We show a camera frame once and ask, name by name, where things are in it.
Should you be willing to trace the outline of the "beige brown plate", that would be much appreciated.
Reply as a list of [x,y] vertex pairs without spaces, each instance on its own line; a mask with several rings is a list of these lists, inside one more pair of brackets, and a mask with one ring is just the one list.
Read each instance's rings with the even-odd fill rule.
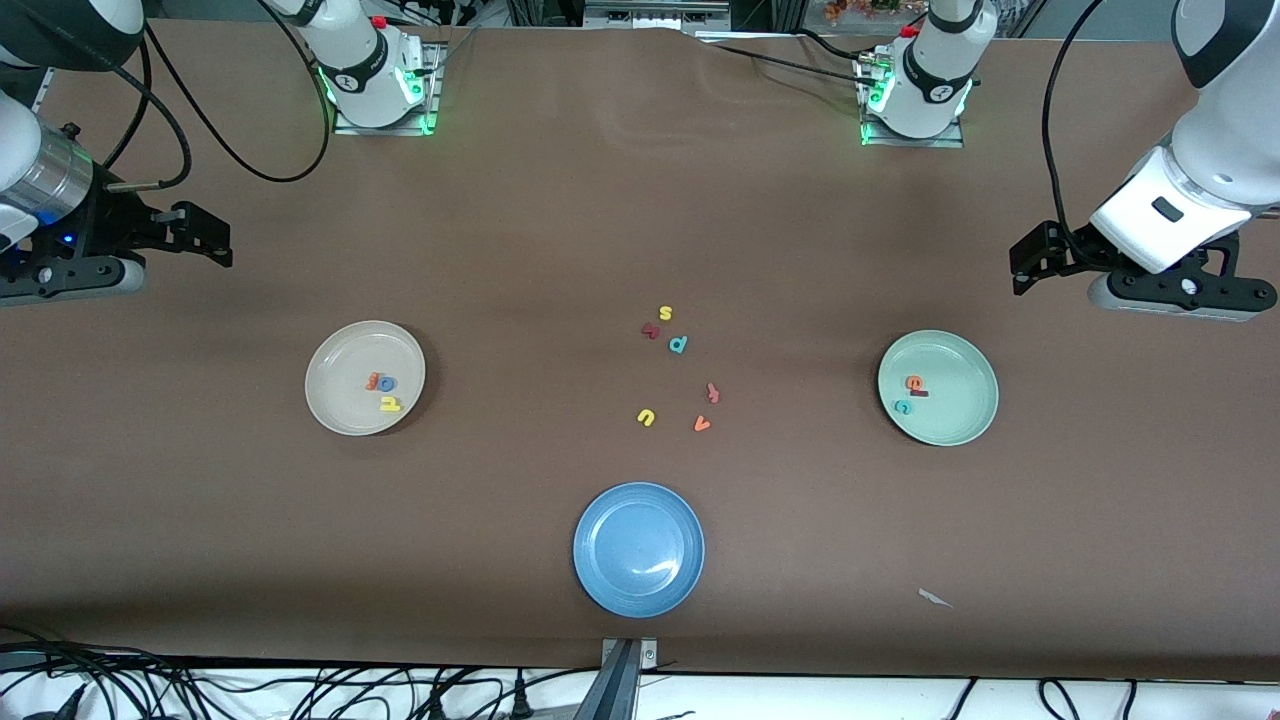
[[[390,393],[365,389],[371,373],[393,375]],[[406,419],[428,380],[428,361],[417,340],[390,322],[367,320],[328,337],[308,361],[303,393],[314,419],[348,437],[375,436]],[[381,396],[394,396],[401,413],[381,413]]]

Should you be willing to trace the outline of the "pale green plate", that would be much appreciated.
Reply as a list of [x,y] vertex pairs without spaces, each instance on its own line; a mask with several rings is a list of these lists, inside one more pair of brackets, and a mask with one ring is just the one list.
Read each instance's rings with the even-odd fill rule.
[[[911,397],[905,380],[924,379],[929,397]],[[879,360],[876,388],[887,418],[923,445],[954,447],[980,437],[998,410],[998,382],[986,355],[968,340],[936,329],[914,331],[892,342]],[[904,416],[893,402],[910,400]]]

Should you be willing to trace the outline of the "blue plate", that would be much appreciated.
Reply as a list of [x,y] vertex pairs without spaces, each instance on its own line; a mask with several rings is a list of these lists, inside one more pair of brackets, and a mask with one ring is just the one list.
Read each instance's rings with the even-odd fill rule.
[[696,588],[707,561],[701,523],[675,491],[630,482],[599,493],[572,541],[573,569],[586,594],[621,618],[658,618]]

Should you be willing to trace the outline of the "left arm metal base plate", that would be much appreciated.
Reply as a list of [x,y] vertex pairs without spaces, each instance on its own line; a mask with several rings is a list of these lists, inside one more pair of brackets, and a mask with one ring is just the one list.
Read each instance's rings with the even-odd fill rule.
[[959,117],[972,77],[940,79],[922,72],[910,53],[893,44],[858,54],[852,61],[864,145],[959,149]]

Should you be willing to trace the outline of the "large table cover sheet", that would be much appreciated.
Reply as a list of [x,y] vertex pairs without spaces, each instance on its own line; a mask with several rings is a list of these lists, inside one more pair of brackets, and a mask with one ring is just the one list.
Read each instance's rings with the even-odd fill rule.
[[[995,44],[964,147],[933,150],[861,146],[835,79],[671,29],[460,38],[435,135],[335,137],[293,184],[156,73],[195,168],[148,200],[225,219],[234,265],[152,252],[138,293],[0,309],[0,623],[246,659],[564,667],[648,635],[677,671],[1280,680],[1280,307],[1012,295],[1052,213],[1053,44]],[[339,436],[305,373],[367,320],[428,380]],[[969,443],[881,405],[924,329],[995,369]],[[630,482],[705,536],[658,618],[573,569]]]

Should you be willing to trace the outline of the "grey power strip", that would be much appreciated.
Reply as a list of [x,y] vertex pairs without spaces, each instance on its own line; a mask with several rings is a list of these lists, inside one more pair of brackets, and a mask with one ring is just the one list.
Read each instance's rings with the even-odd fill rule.
[[588,29],[667,28],[687,35],[730,32],[730,0],[584,0]]

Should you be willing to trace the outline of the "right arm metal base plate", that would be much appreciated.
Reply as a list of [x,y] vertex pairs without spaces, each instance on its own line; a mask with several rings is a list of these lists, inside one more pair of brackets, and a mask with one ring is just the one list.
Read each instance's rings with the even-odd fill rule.
[[448,46],[425,44],[397,28],[379,32],[385,41],[375,70],[323,68],[338,135],[429,136],[436,127]]

